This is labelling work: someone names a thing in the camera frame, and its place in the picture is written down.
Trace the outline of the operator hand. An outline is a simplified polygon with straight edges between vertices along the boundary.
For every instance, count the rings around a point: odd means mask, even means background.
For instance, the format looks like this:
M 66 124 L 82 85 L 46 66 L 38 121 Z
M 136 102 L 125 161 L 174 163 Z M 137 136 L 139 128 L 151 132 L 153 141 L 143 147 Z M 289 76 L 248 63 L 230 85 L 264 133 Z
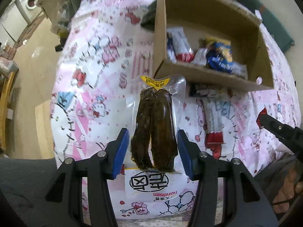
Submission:
M 296 170 L 290 169 L 288 175 L 285 177 L 282 188 L 273 200 L 273 203 L 283 202 L 273 206 L 276 214 L 286 213 L 290 208 L 290 201 L 294 199 L 295 194 L 302 192 L 302 182 L 295 182 L 296 176 Z

